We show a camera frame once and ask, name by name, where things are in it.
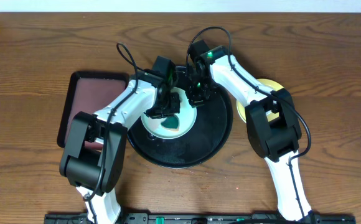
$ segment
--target brown object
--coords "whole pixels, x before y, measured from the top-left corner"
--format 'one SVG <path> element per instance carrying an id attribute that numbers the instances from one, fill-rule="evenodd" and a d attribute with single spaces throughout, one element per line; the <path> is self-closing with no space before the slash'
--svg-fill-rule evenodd
<path id="1" fill-rule="evenodd" d="M 56 145 L 74 71 L 132 73 L 118 41 L 140 67 L 157 55 L 183 63 L 190 39 L 210 25 L 233 34 L 233 52 L 251 74 L 292 93 L 312 132 L 312 149 L 300 160 L 312 208 L 352 213 L 361 224 L 361 14 L 281 13 L 0 14 L 0 223 L 42 223 L 48 212 L 85 209 L 59 174 Z M 203 38 L 227 44 L 219 31 Z M 158 167 L 127 145 L 120 204 L 166 213 L 276 210 L 268 166 L 252 150 L 234 99 L 233 106 L 227 143 L 201 166 Z"/>

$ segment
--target wood grain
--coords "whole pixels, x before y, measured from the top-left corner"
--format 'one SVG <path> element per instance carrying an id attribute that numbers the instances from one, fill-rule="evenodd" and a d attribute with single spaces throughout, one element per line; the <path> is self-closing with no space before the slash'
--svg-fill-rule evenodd
<path id="1" fill-rule="evenodd" d="M 313 209 L 361 223 L 361 14 L 155 13 L 0 14 L 0 223 L 42 223 L 49 212 L 85 209 L 58 172 L 55 143 L 72 72 L 131 73 L 115 50 L 119 41 L 140 67 L 157 55 L 182 63 L 190 39 L 212 25 L 230 30 L 238 61 L 255 77 L 293 94 L 312 132 L 300 168 Z M 227 43 L 216 31 L 203 38 Z M 158 167 L 127 145 L 120 204 L 151 212 L 276 210 L 270 172 L 246 138 L 234 99 L 233 107 L 227 143 L 200 166 Z"/>

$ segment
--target black round plate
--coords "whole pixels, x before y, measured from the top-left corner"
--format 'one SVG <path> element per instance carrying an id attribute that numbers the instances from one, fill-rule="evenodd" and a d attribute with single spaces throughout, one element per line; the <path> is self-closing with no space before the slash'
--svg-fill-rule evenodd
<path id="1" fill-rule="evenodd" d="M 225 144 L 233 122 L 228 93 L 217 88 L 215 95 L 197 108 L 195 123 L 183 136 L 157 138 L 146 130 L 139 118 L 128 131 L 129 142 L 146 160 L 163 167 L 186 168 L 207 161 Z"/>

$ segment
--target wooden table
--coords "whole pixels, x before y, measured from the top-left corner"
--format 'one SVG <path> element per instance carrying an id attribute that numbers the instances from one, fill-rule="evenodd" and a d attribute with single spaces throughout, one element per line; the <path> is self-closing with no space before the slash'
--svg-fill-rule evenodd
<path id="1" fill-rule="evenodd" d="M 132 73 L 119 41 L 140 67 L 157 55 L 182 63 L 191 38 L 214 25 L 232 33 L 233 52 L 251 74 L 292 93 L 307 121 L 313 146 L 299 163 L 312 208 L 353 214 L 361 224 L 361 14 L 174 13 L 0 13 L 0 223 L 42 223 L 49 212 L 85 209 L 59 174 L 56 145 L 72 72 Z M 227 44 L 219 31 L 203 38 Z M 200 166 L 158 167 L 127 145 L 120 204 L 166 213 L 276 210 L 269 169 L 234 102 L 227 143 Z"/>

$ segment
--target white background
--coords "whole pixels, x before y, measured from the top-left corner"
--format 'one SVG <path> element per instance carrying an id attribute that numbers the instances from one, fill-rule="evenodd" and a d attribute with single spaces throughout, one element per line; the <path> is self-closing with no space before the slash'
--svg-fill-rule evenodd
<path id="1" fill-rule="evenodd" d="M 0 12 L 361 12 L 361 0 L 0 0 Z"/>

